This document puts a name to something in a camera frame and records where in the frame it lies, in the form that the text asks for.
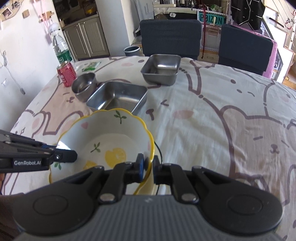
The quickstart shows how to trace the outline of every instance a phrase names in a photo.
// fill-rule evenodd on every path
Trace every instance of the green packet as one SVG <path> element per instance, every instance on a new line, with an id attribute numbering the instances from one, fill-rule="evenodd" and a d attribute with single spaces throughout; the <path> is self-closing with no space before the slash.
<path id="1" fill-rule="evenodd" d="M 84 69 L 82 69 L 82 72 L 86 72 L 86 71 L 94 71 L 98 65 L 101 62 L 90 62 L 89 65 L 87 67 L 85 67 Z"/>

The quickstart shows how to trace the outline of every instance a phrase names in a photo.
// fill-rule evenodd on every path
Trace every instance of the bear nose print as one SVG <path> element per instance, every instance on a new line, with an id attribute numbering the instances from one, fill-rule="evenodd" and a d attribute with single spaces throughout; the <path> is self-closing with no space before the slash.
<path id="1" fill-rule="evenodd" d="M 276 144 L 271 144 L 270 145 L 272 150 L 270 150 L 270 153 L 273 154 L 273 153 L 276 153 L 276 154 L 279 154 L 279 151 L 277 151 L 277 145 Z"/>

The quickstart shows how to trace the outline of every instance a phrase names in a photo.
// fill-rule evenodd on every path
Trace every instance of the lemon print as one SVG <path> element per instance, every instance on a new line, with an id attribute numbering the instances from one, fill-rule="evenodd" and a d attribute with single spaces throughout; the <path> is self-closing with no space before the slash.
<path id="1" fill-rule="evenodd" d="M 97 166 L 98 164 L 93 162 L 93 161 L 87 161 L 85 166 L 83 167 L 83 170 L 86 170 L 86 169 L 89 169 L 89 168 L 92 168 L 92 167 L 95 167 Z"/>
<path id="2" fill-rule="evenodd" d="M 105 152 L 105 161 L 111 168 L 116 164 L 126 161 L 126 152 L 122 148 L 114 148 Z"/>

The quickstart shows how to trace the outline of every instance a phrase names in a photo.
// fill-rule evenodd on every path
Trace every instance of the plastic water bottle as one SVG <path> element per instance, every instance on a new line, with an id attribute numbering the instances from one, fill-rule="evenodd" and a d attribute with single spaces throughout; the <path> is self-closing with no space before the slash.
<path id="1" fill-rule="evenodd" d="M 74 64 L 74 60 L 69 51 L 68 45 L 63 37 L 59 35 L 60 25 L 58 23 L 53 23 L 49 27 L 49 31 L 52 35 L 52 46 L 54 52 L 59 60 L 59 63 L 63 63 L 65 61 L 70 61 L 71 64 Z"/>

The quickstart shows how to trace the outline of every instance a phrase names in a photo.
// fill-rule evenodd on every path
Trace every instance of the green bottle label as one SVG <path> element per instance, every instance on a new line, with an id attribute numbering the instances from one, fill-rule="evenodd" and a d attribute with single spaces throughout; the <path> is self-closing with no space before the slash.
<path id="1" fill-rule="evenodd" d="M 57 59 L 59 60 L 59 63 L 61 64 L 65 61 L 72 61 L 72 56 L 71 56 L 69 50 L 65 50 L 60 55 L 57 56 Z"/>

